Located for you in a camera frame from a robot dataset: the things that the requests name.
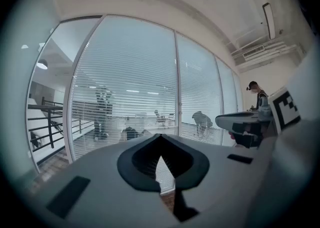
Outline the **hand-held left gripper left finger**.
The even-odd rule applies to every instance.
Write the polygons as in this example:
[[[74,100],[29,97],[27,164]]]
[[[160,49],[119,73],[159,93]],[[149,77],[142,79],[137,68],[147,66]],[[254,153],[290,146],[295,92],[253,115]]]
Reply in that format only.
[[[50,228],[171,228],[177,220],[158,192],[132,188],[118,172],[125,150],[150,139],[131,139],[91,151],[46,182],[32,210]]]

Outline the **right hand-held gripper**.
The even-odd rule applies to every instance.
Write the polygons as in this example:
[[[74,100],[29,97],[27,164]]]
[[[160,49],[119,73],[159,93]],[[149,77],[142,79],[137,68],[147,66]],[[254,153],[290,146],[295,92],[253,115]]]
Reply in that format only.
[[[300,113],[289,91],[282,87],[269,97],[261,97],[258,113],[246,111],[216,116],[215,123],[225,130],[233,130],[234,124],[273,122],[277,134],[301,120]]]

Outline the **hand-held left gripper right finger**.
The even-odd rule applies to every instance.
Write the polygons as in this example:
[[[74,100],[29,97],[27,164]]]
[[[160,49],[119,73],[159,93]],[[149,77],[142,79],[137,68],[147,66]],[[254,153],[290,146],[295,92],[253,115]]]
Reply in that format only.
[[[273,140],[257,149],[160,136],[175,175],[175,211],[163,228],[251,228],[268,170]]]

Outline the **person's right hand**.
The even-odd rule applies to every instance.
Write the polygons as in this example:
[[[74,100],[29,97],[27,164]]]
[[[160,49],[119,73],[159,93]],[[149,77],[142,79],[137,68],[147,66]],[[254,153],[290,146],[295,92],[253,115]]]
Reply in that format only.
[[[243,134],[229,132],[231,139],[237,146],[245,148],[258,148],[263,140],[262,135],[255,135],[245,131]]]

